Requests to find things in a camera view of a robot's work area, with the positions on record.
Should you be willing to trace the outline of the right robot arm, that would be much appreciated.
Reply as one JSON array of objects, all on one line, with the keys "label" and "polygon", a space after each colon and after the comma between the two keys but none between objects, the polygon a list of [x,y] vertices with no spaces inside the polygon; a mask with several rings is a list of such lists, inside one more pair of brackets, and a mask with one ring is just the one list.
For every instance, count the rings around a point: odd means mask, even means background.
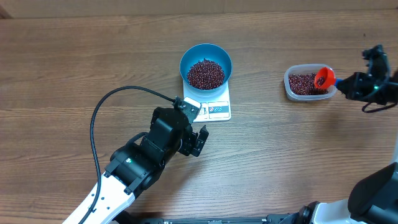
[{"label": "right robot arm", "polygon": [[[397,106],[397,74],[391,72],[387,54],[381,45],[362,52],[366,72],[355,72],[338,79],[334,71],[323,67],[315,75],[315,88],[334,87],[346,99],[364,103],[362,111],[375,103],[375,112]],[[346,200],[333,203],[312,202],[281,223],[397,223],[397,162],[360,180]]]}]

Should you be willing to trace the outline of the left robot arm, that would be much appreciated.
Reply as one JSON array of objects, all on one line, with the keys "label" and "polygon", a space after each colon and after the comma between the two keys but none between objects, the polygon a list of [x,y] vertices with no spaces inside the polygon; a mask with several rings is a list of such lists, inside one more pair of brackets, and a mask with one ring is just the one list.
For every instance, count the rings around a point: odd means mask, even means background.
[{"label": "left robot arm", "polygon": [[189,97],[176,98],[171,108],[156,108],[149,132],[137,134],[112,154],[100,182],[65,223],[109,223],[158,181],[176,152],[199,156],[208,137],[206,128],[192,130],[200,110],[201,103]]}]

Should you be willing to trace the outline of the orange scoop with blue handle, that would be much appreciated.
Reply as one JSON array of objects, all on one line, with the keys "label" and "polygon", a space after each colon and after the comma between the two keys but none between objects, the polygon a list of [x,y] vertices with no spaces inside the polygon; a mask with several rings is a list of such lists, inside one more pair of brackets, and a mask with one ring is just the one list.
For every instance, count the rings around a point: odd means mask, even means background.
[{"label": "orange scoop with blue handle", "polygon": [[335,73],[331,68],[323,67],[315,75],[315,88],[326,90],[331,86],[337,86],[342,79],[336,78]]}]

